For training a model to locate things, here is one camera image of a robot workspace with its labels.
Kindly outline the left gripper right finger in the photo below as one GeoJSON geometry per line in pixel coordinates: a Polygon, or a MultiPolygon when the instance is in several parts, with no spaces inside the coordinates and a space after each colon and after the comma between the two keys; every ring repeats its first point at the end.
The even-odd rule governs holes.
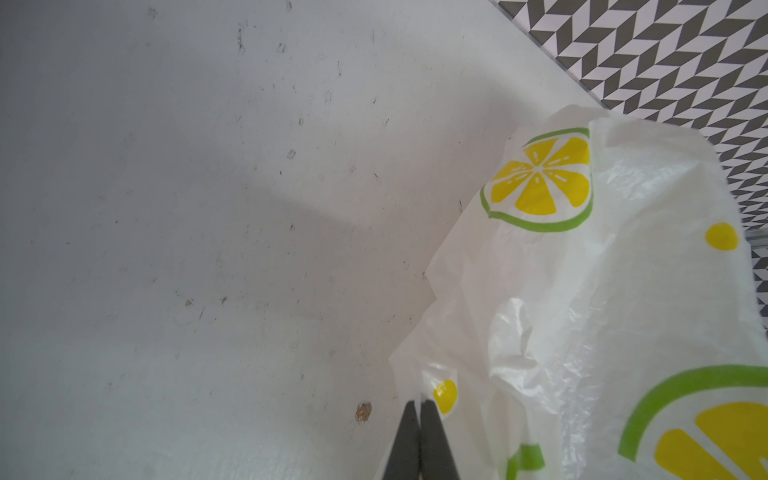
{"type": "Polygon", "coordinates": [[[421,403],[419,442],[421,475],[424,480],[460,479],[440,411],[432,400],[421,403]]]}

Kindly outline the white lemon print plastic bag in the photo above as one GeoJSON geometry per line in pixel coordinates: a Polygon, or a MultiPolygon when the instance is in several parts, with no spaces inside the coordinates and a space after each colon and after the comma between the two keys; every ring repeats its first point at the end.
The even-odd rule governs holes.
{"type": "Polygon", "coordinates": [[[507,141],[390,362],[460,479],[763,479],[750,246],[698,132],[565,107],[507,141]]]}

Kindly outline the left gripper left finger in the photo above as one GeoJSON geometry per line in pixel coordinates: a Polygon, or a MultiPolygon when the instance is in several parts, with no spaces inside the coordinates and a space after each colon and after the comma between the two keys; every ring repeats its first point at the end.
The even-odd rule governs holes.
{"type": "Polygon", "coordinates": [[[418,480],[420,478],[420,426],[414,401],[403,410],[383,480],[418,480]]]}

